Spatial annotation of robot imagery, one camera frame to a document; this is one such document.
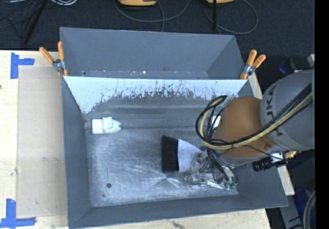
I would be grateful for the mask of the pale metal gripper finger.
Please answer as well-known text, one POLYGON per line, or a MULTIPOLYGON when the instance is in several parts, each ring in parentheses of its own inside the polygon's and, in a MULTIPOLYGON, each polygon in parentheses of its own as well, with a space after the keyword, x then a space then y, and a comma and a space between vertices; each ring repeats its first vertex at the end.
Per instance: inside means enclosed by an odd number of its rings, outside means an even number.
POLYGON ((189 186, 202 186, 206 185, 207 181, 206 178, 203 174, 185 174, 184 175, 184 181, 189 185, 189 186))
POLYGON ((206 170, 207 168, 207 156, 204 153, 196 152, 191 164, 191 170, 206 170))

